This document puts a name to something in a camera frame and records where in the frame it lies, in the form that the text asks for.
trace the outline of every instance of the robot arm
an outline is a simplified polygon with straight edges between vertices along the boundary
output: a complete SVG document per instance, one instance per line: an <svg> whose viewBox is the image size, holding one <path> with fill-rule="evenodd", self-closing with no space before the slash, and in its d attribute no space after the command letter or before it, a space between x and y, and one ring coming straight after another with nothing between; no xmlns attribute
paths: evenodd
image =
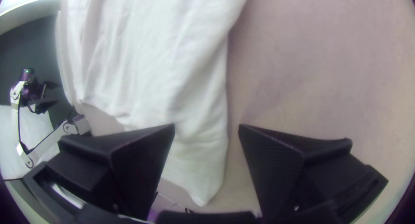
<svg viewBox="0 0 415 224"><path fill-rule="evenodd" d="M38 145L28 150L20 137L19 108L28 106L31 112L35 114L45 113L49 107L56 103L55 100L44 97L47 84L51 83L38 84L36 77L33 75L33 69L26 68L23 69L20 81L10 91L12 123L15 123L14 129L19 135L15 145L16 153L30 169L37 164L40 156L55 145L62 136L71 134L83 135L90 130L86 118L78 115L72 122L63 121L56 130L51 132Z"/></svg>

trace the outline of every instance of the beige fabric surface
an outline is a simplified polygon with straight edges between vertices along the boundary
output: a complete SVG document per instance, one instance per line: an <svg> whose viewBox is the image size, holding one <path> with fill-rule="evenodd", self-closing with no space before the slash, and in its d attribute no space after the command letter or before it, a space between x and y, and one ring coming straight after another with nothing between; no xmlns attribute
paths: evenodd
<svg viewBox="0 0 415 224"><path fill-rule="evenodd" d="M166 181L159 192L195 211L258 213L237 135L244 123L352 139L352 154L389 180L358 223L384 222L415 170L413 2L248 0L229 40L230 148L223 186L202 208ZM121 131L93 107L84 110L94 134Z"/></svg>

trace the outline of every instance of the white towel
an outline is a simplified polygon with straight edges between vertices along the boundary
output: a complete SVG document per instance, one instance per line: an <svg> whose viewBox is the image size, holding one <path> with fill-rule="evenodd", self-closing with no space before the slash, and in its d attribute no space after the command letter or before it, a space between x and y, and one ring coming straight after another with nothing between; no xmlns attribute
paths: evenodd
<svg viewBox="0 0 415 224"><path fill-rule="evenodd" d="M200 206L222 184L227 34L245 1L63 0L57 20L69 102L99 108L126 131L174 123L162 177Z"/></svg>

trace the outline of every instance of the wrinkled fabric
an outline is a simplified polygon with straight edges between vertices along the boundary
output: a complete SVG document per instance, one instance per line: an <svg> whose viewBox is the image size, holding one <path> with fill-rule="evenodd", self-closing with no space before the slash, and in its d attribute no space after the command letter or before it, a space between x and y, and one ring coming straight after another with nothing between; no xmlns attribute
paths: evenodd
<svg viewBox="0 0 415 224"><path fill-rule="evenodd" d="M125 131L174 123L162 177L200 206L223 180L227 34L245 1L63 0L57 20L69 102L102 110Z"/></svg>

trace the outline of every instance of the white cloth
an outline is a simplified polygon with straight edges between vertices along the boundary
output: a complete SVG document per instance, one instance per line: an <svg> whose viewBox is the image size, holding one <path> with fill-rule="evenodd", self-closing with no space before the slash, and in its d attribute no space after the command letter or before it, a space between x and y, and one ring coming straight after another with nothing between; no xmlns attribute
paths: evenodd
<svg viewBox="0 0 415 224"><path fill-rule="evenodd" d="M10 106L0 106L0 171L3 179L20 179L29 168L16 152L16 143L19 142L19 133L14 126ZM33 114L27 107L20 108L20 137L28 149L34 148L53 131L49 113ZM39 155L37 166L48 161L59 153L57 144L53 145L45 154Z"/></svg>
<svg viewBox="0 0 415 224"><path fill-rule="evenodd" d="M227 34L245 1L63 0L57 20L69 102L99 108L126 131L174 123L162 177L200 206L222 184Z"/></svg>

